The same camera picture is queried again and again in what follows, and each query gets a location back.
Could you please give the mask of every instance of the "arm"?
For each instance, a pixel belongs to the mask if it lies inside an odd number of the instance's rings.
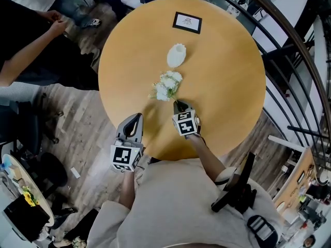
[[[46,46],[66,29],[66,22],[55,21],[39,38],[6,60],[0,71],[0,86],[9,86],[38,57]]]
[[[136,194],[134,192],[134,172],[125,172],[118,203],[122,204],[128,209],[131,209],[135,197]]]
[[[206,171],[206,174],[212,181],[215,181],[218,175],[225,170],[225,166],[220,160],[209,150],[204,144],[203,140],[195,135],[188,136],[193,148],[197,152],[202,166]]]

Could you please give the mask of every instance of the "wooden floor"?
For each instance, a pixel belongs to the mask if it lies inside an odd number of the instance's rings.
[[[85,52],[92,47],[102,49],[117,23],[106,4],[97,5],[91,15],[102,19],[100,28],[80,32],[71,26],[68,30],[69,37],[79,43]],[[53,153],[63,163],[69,181],[60,191],[79,210],[60,229],[52,231],[57,239],[61,239],[64,232],[72,229],[92,208],[100,207],[107,199],[118,198],[123,174],[115,173],[110,167],[110,145],[113,144],[116,129],[103,109],[99,92],[80,91],[56,84],[41,87],[39,96],[42,93],[47,95],[45,110],[64,112],[64,116],[54,122],[59,143],[53,145],[44,138],[42,150]],[[280,137],[273,123],[262,112],[249,136],[228,155],[221,157],[226,166],[238,166],[249,151],[255,153],[257,157],[251,178],[266,190],[279,175],[290,153],[283,146],[269,141],[267,137],[270,134]],[[146,166],[147,162],[148,156],[144,156],[140,165]],[[73,167],[81,175],[79,179],[70,171]],[[142,170],[138,168],[137,176],[141,174]]]

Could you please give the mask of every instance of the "black chair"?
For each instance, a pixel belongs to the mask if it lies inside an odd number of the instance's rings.
[[[58,112],[46,116],[39,107],[33,107],[30,102],[10,102],[9,106],[0,105],[0,152],[6,144],[14,142],[13,155],[20,158],[25,151],[33,155],[40,152],[42,134],[44,133],[53,143],[59,140],[46,127],[46,122],[51,119],[63,116]],[[22,148],[18,151],[17,140]]]

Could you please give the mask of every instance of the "round wooden table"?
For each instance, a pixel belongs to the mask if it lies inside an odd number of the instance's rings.
[[[20,173],[22,175],[22,179],[25,181],[25,183],[30,187],[31,190],[34,192],[37,192],[36,198],[39,200],[39,206],[47,213],[47,215],[50,217],[49,222],[45,224],[45,226],[51,227],[54,225],[54,214],[52,212],[52,209],[50,205],[48,205],[46,199],[44,198],[42,192],[37,187],[31,176],[28,174],[28,172],[25,170],[25,168],[22,166],[22,164],[13,156],[9,154],[3,155],[3,161],[5,157],[8,157],[10,159],[10,162],[12,165],[15,165],[19,168]]]
[[[173,28],[177,11],[202,18],[201,33]],[[176,43],[186,46],[187,56],[170,69],[167,53]],[[262,110],[265,72],[254,40],[239,21],[205,1],[157,0],[120,21],[102,51],[100,95],[115,127],[141,112],[145,153],[160,160],[195,158],[173,126],[173,100],[148,98],[152,83],[169,70],[182,74],[177,97],[197,111],[201,134],[215,155],[244,140]]]

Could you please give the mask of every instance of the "metal railing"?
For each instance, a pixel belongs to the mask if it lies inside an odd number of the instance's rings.
[[[309,49],[312,47],[312,43],[305,44],[302,38],[298,35],[295,28],[291,25],[291,23],[286,19],[286,17],[280,12],[280,10],[270,1],[270,0],[252,0],[260,6],[285,32],[288,36],[288,41],[291,43],[291,51],[292,54],[289,53],[289,47],[282,47],[276,39],[269,33],[269,31],[251,15],[247,10],[241,7],[234,0],[224,0],[229,3],[233,7],[235,7],[250,23],[255,25],[257,29],[259,29],[274,45],[276,48],[275,51],[267,52],[257,41],[256,44],[262,53],[262,58],[265,65],[265,73],[268,79],[275,86],[282,99],[288,106],[292,115],[286,113],[285,109],[280,104],[279,100],[275,97],[274,93],[267,87],[267,93],[272,97],[274,102],[277,104],[281,112],[284,114],[285,118],[289,122],[289,129],[293,130],[295,136],[297,137],[299,143],[304,146],[305,143],[310,146],[309,138],[312,140],[312,151],[315,159],[315,163],[323,168],[326,168],[331,171],[331,166],[328,168],[327,162],[330,162],[329,156],[326,154],[328,147],[331,144],[330,140],[330,129],[331,129],[331,111],[328,102],[328,96],[324,89],[322,79],[318,72],[318,69],[309,53]],[[309,38],[309,42],[312,42],[313,36]],[[309,75],[311,76],[314,85],[316,86],[320,102],[322,104],[323,112],[324,112],[324,123],[326,126],[327,134],[322,133],[321,119],[316,114],[316,111],[313,106],[313,102],[310,99],[309,92],[307,87],[305,86],[302,78],[300,77],[297,68],[298,64],[303,61]],[[290,77],[294,75],[296,80],[298,81],[301,90],[300,92],[296,91],[291,83]],[[295,111],[287,96],[285,94],[285,90],[289,90],[291,96],[294,98],[295,103],[299,109],[299,113]],[[312,128],[312,125],[306,115],[305,109],[302,106],[299,98],[302,98],[301,93],[303,92],[304,98],[306,99],[307,106],[310,107],[312,115],[313,115],[313,123],[316,126],[315,131]],[[303,128],[302,122],[300,118],[303,118],[303,123],[307,126],[307,130]]]

